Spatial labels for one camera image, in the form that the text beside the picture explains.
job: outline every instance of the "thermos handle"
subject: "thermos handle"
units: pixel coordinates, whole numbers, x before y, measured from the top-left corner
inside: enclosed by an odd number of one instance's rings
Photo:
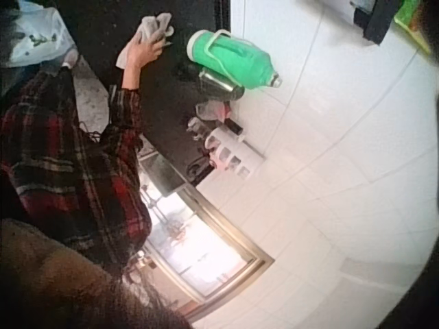
[[[226,34],[226,35],[228,35],[228,36],[232,36],[232,34],[229,32],[229,31],[227,31],[227,30],[225,30],[225,29],[219,29],[218,31],[216,31],[213,35],[212,35],[212,37],[211,37],[211,39],[206,43],[206,45],[204,46],[204,52],[205,52],[205,54],[208,56],[208,57],[210,57],[210,58],[212,58],[212,59],[214,59],[218,64],[219,64],[219,67],[221,67],[221,70],[224,72],[224,74],[226,75],[226,77],[228,77],[230,80],[231,80],[231,82],[233,82],[234,84],[236,84],[236,85],[238,85],[239,87],[242,87],[242,84],[240,84],[228,71],[227,71],[227,69],[224,67],[224,65],[222,64],[222,62],[221,62],[221,60],[220,59],[218,59],[218,58],[216,58],[215,57],[215,55],[213,55],[211,52],[210,52],[210,50],[209,50],[209,48],[210,47],[212,47],[212,45],[213,45],[213,43],[215,42],[215,40],[217,40],[219,37],[220,37],[220,35],[221,34]],[[240,39],[240,38],[235,38],[235,37],[233,37],[234,39],[237,39],[237,40],[239,40],[239,41],[241,41],[241,42],[243,42],[243,43],[246,43],[247,45],[251,45],[251,46],[253,46],[254,47],[254,45],[251,43],[251,42],[249,42],[249,41],[247,41],[247,40],[244,40],[244,39]]]

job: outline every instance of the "window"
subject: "window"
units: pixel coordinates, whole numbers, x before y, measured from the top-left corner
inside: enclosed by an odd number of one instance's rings
[[[153,224],[145,253],[189,297],[180,306],[190,320],[227,302],[272,264],[192,185],[163,197],[149,182],[141,194]]]

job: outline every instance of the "plastic bag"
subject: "plastic bag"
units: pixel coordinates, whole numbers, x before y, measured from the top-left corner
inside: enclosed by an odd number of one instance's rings
[[[53,60],[65,54],[74,41],[55,8],[6,13],[14,20],[2,42],[9,43],[10,55],[1,59],[2,67],[18,67]]]

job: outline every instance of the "green thermos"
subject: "green thermos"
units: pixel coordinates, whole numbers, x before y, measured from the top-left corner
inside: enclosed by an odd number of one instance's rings
[[[196,32],[187,44],[187,55],[193,62],[225,75],[238,86],[254,89],[282,84],[270,55],[246,40],[232,37],[225,29],[216,33]]]

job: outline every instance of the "plaid shirt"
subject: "plaid shirt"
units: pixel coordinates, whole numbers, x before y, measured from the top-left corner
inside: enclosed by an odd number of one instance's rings
[[[137,171],[139,94],[114,90],[95,143],[79,128],[74,97],[53,101],[62,79],[39,73],[2,116],[1,168],[32,225],[120,273],[151,230]]]

